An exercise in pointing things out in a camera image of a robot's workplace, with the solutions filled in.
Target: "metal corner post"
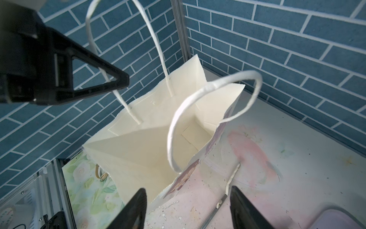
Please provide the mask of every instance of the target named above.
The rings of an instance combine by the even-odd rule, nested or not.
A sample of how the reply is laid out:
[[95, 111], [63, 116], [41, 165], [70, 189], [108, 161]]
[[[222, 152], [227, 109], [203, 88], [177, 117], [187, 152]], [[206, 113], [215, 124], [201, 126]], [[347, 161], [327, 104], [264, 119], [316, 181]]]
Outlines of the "metal corner post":
[[183, 61], [186, 62], [191, 58], [189, 49], [189, 41], [187, 34], [186, 22], [184, 20], [184, 10], [182, 0], [170, 0], [172, 3], [173, 15], [177, 26], [178, 38], [182, 49]]

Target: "pink paint stain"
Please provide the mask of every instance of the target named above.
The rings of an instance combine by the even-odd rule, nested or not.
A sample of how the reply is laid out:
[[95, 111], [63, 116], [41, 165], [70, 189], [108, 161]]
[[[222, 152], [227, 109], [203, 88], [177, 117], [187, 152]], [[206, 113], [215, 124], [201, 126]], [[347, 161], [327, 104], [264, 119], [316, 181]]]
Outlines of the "pink paint stain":
[[241, 162], [245, 179], [250, 187], [263, 185], [277, 178], [276, 172], [268, 167], [268, 157], [262, 149], [242, 131], [233, 130], [228, 135], [231, 148]]

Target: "floral tablecloth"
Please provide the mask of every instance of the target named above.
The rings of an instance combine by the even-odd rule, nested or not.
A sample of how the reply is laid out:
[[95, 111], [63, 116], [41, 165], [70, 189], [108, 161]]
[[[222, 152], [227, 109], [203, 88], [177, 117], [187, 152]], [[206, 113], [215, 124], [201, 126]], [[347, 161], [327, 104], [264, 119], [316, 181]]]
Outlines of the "floral tablecloth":
[[105, 229], [124, 207], [113, 180], [100, 181], [95, 167], [83, 151], [62, 167], [77, 229]]

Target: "black cable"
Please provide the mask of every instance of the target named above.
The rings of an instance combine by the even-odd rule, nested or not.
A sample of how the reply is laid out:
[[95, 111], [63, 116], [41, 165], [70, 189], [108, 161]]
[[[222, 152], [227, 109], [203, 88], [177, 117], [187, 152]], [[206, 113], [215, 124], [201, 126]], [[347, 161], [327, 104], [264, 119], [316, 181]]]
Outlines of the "black cable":
[[14, 227], [13, 229], [16, 229], [16, 228], [17, 228], [17, 227], [19, 227], [19, 226], [24, 226], [24, 229], [26, 229], [25, 224], [19, 224], [18, 226]]

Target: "wall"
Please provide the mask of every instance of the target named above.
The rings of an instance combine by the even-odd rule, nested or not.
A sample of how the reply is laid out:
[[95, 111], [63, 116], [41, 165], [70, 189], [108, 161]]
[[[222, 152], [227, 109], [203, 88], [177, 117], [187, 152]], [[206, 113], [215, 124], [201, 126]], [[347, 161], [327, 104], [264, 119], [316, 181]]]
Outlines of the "wall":
[[[164, 51], [171, 72], [183, 63], [170, 0], [140, 0]], [[90, 0], [48, 0], [40, 10], [46, 25], [88, 47], [85, 15]], [[102, 0], [91, 23], [105, 60], [130, 74], [120, 90], [128, 102], [152, 89], [164, 74], [150, 33], [131, 0]], [[73, 62], [74, 86], [105, 82], [99, 70]], [[111, 122], [122, 106], [112, 93], [61, 106], [0, 104], [0, 197], [54, 158], [66, 158]]]
[[204, 66], [259, 71], [260, 97], [366, 155], [365, 0], [183, 2]]

